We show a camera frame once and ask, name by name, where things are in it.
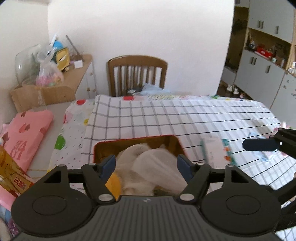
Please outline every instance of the pink cushion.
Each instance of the pink cushion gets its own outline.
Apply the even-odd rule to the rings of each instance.
[[[26,172],[54,115],[49,110],[19,113],[2,136],[4,149]],[[10,210],[15,197],[0,186],[0,205]]]

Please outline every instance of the red polka dot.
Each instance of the red polka dot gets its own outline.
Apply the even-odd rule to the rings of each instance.
[[[76,101],[77,105],[83,105],[86,102],[86,100],[78,100]]]
[[[133,96],[124,96],[123,100],[133,100],[134,97]]]

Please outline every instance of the white wall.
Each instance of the white wall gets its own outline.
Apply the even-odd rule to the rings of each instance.
[[[227,54],[233,0],[53,0],[49,37],[67,34],[94,57],[98,93],[108,94],[106,62],[141,54],[168,62],[165,87],[215,94]]]
[[[0,122],[17,113],[9,94],[17,85],[16,54],[48,39],[47,5],[16,0],[0,5]]]

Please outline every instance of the green polka dot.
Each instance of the green polka dot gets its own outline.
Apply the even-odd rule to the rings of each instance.
[[[57,137],[57,141],[56,141],[56,144],[55,144],[54,148],[57,149],[57,150],[61,150],[61,149],[63,149],[65,144],[66,144],[65,138],[63,136],[59,135]]]

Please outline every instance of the yellow object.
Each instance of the yellow object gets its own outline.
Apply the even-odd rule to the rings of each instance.
[[[13,150],[21,153],[21,148]],[[18,197],[33,185],[30,177],[18,166],[7,151],[0,146],[0,185],[13,196]]]
[[[58,64],[58,69],[62,71],[70,64],[70,54],[68,48],[63,48],[56,54],[56,61]]]
[[[118,176],[115,173],[112,173],[109,180],[106,182],[106,187],[113,194],[113,196],[118,200],[121,194],[121,183]]]
[[[88,120],[88,119],[85,119],[84,122],[83,122],[83,124],[84,124],[85,126],[87,126],[88,122],[89,122],[89,120]]]

